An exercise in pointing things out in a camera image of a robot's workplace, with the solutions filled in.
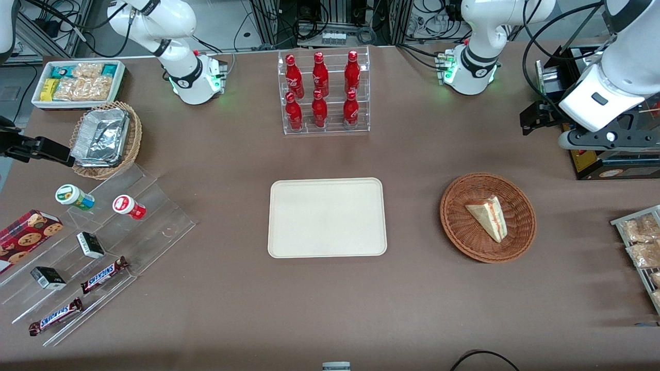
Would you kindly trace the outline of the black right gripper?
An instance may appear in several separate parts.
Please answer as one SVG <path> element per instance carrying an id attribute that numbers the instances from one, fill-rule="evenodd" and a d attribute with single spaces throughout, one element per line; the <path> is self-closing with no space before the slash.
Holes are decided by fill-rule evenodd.
<path id="1" fill-rule="evenodd" d="M 75 164 L 75 157 L 67 146 L 46 137 L 23 136 L 12 120 L 1 117 L 1 157 L 45 159 L 67 167 Z"/>

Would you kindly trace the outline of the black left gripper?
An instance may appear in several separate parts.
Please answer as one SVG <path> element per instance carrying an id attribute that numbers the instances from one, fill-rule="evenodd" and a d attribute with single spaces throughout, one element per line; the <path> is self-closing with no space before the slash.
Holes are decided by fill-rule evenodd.
<path id="1" fill-rule="evenodd" d="M 564 116 L 551 103 L 544 99 L 534 102 L 534 106 L 528 106 L 519 114 L 519 125 L 524 136 L 528 136 L 533 130 L 546 127 L 561 126 L 564 124 Z"/>

